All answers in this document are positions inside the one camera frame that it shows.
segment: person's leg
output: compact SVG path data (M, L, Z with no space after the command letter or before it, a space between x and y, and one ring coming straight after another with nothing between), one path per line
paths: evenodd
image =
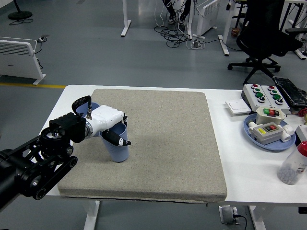
M169 12L169 20L168 20L168 24L174 24L175 22L175 10L173 8L173 4L171 2L171 0L162 0L165 7L167 8L167 11Z
M186 0L183 13L181 14L180 19L179 19L179 24L184 23L187 15L190 13L190 9L191 9L191 0Z
M175 14L175 10L173 8L173 4L172 4L171 0L162 0L162 2L164 3L165 7L167 8L167 11L170 14Z

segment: gray floor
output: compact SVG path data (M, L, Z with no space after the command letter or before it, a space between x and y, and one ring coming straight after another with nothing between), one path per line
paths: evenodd
M42 72L46 74L41 84L242 89L242 82L250 69L229 71L227 65L244 61L247 56L243 52L230 50L230 56L225 57L217 41L206 44L203 50L188 50L185 43L178 48L168 48L166 40L154 31L154 9L157 5L156 17L159 20L162 2L127 2L128 19L132 23L125 38L120 37L123 30L120 0L19 0L22 10L33 13L33 22L10 26L12 21L7 15L16 11L14 4L10 3L0 9L0 36L38 39L47 35L48 41L36 55L44 67ZM227 3L228 0L222 0L217 29L207 32L205 41L215 40L217 35L223 34ZM232 37L227 45L238 49ZM306 61L292 52L274 59L282 66L278 76L287 77L307 90ZM1 82L32 83L33 80L1 77ZM255 74L250 82L273 84L262 73ZM16 148L37 136L61 93L62 89L0 85L0 150ZM248 218L247 229L252 230L247 207L238 206L238 209ZM297 214L295 207L279 207L265 223L267 230L304 229L305 219L306 216ZM48 197L34 201L20 196L0 213L0 229L10 230L78 230L83 229L84 221L85 212L78 200ZM102 204L96 229L242 230L244 224L221 224L218 204L206 207L108 200Z

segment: yellow floor line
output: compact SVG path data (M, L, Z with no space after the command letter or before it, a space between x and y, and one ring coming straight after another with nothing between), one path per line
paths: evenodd
M21 87L37 87L37 88L56 88L64 89L66 85L33 85L33 84L21 84L21 83L4 83L0 82L0 86L21 86Z

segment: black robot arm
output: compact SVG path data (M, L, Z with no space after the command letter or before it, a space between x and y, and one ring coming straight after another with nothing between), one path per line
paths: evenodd
M19 194L43 198L78 161L71 141L84 138L85 118L69 113L50 121L40 136L0 151L0 211Z

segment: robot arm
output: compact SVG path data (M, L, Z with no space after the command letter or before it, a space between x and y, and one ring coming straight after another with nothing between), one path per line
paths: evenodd
M83 118L74 106L86 102L89 103L88 113ZM41 135L16 149L0 151L0 211L19 194L36 200L43 198L78 161L72 156L71 141L80 143L102 132L102 137L114 145L131 144L109 130L121 120L127 124L127 117L122 111L106 105L93 111L91 107L90 96L78 99L72 105L75 114L68 113L51 120Z
M107 105L102 105L92 111L92 99L90 96L82 97L72 104L73 112L78 116L83 116L77 112L77 108L85 103L88 103L86 119L85 138L97 137L99 132L101 136L115 146L127 146L131 142L122 139L118 134L110 130L115 124L122 122L127 125L127 116L123 111L112 108Z

